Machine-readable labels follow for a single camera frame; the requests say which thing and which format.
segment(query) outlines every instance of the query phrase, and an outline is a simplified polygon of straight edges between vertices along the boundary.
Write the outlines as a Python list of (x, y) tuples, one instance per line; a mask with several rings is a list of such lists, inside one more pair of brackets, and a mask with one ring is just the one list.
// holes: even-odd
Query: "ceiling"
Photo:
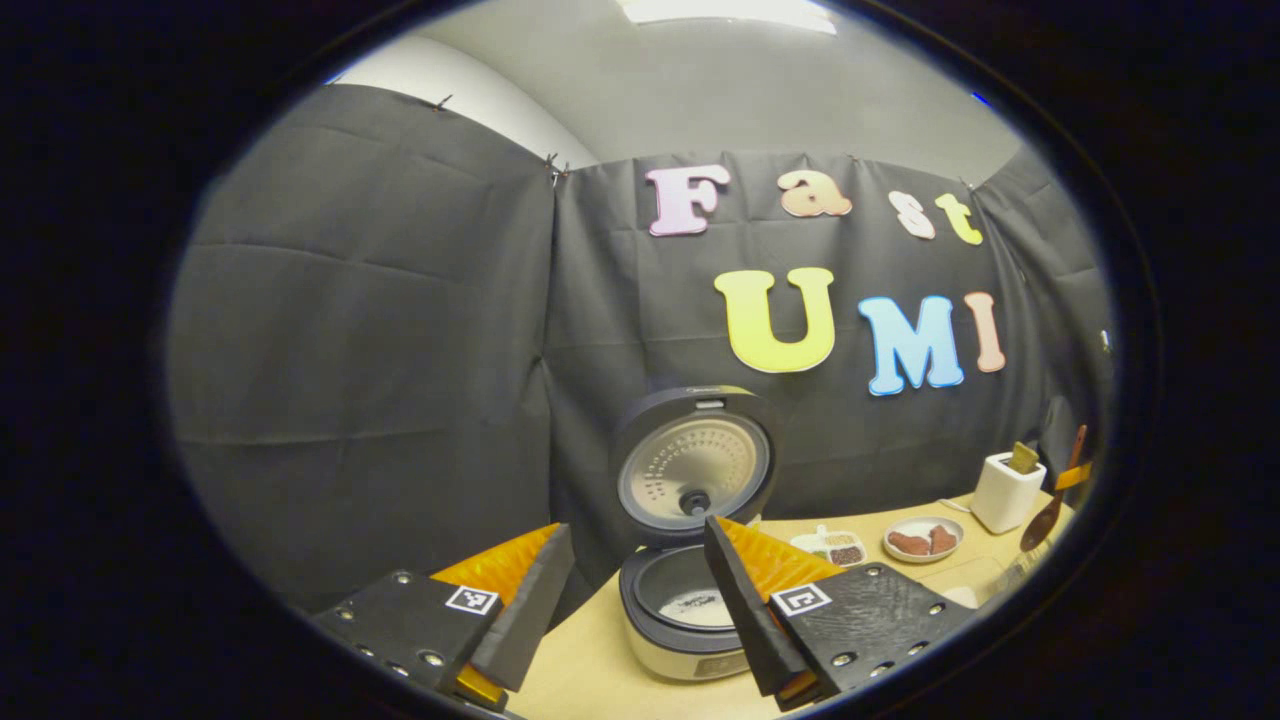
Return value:
[(914, 49), (841, 15), (634, 26), (614, 0), (488, 0), (417, 31), (489, 65), (600, 161), (680, 151), (851, 152), (979, 183), (1014, 131)]

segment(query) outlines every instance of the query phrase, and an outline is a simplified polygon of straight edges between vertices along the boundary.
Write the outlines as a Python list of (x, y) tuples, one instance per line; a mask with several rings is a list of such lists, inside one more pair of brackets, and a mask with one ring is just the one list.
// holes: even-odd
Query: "wooden spatula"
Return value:
[[(1084, 433), (1088, 430), (1085, 425), (1080, 425), (1080, 429), (1075, 430), (1075, 446), (1071, 447), (1071, 461), (1068, 462), (1068, 471), (1075, 468), (1080, 461), (1080, 448), (1084, 447)], [(1027, 530), (1023, 532), (1023, 541), (1019, 544), (1023, 552), (1030, 552), (1036, 550), (1039, 543), (1044, 542), (1048, 533), (1057, 524), (1057, 516), (1062, 511), (1062, 498), (1066, 496), (1066, 488), (1075, 484), (1079, 480), (1064, 484), (1062, 477), (1059, 477), (1059, 483), (1055, 486), (1056, 492), (1053, 493), (1053, 500), (1044, 506), (1043, 510), (1032, 518), (1030, 523), (1027, 523)]]

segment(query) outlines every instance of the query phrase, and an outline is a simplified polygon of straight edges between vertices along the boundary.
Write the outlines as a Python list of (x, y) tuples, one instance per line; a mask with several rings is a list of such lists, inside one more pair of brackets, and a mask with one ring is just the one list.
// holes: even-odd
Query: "rice cooker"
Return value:
[(658, 675), (710, 680), (749, 669), (701, 542), (709, 515), (748, 523), (763, 510), (776, 423), (756, 395), (699, 386), (645, 397), (614, 434), (612, 477), (644, 544), (618, 574), (627, 639)]

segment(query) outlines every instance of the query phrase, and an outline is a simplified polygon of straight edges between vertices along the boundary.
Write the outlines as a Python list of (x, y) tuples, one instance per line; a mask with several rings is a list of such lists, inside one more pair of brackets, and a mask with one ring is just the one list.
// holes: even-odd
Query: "ceiling light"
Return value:
[(618, 0), (618, 5), (635, 24), (724, 18), (836, 35), (831, 14), (809, 0)]

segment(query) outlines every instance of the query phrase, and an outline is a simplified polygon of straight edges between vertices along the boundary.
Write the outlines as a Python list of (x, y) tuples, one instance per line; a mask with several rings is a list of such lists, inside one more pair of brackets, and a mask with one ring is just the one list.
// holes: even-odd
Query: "white utensil holder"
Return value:
[(1028, 520), (1044, 482), (1044, 465), (1037, 462), (1036, 469), (1024, 475), (1006, 465), (1012, 456), (1012, 452), (1001, 452), (987, 457), (969, 503), (974, 516), (997, 536)]

